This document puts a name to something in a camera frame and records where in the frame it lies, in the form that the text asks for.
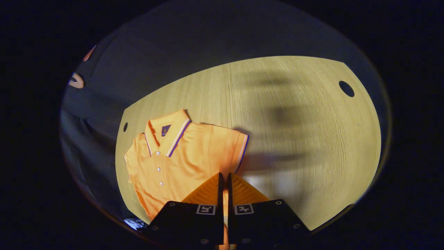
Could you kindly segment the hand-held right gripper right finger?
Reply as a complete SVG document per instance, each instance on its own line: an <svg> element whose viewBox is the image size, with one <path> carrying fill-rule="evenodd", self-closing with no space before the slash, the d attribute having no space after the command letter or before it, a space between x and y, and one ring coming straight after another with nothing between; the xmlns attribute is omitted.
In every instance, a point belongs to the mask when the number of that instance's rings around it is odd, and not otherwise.
<svg viewBox="0 0 444 250"><path fill-rule="evenodd" d="M236 248L295 248L312 232L283 199L271 200L229 174L228 241Z"/></svg>

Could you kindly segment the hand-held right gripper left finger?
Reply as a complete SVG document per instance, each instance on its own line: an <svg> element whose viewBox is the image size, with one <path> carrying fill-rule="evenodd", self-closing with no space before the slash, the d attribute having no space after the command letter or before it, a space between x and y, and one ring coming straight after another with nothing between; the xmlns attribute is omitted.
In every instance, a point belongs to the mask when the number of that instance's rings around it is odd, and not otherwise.
<svg viewBox="0 0 444 250"><path fill-rule="evenodd" d="M182 201L167 201L142 232L160 248L218 248L224 243L224 178L215 174Z"/></svg>

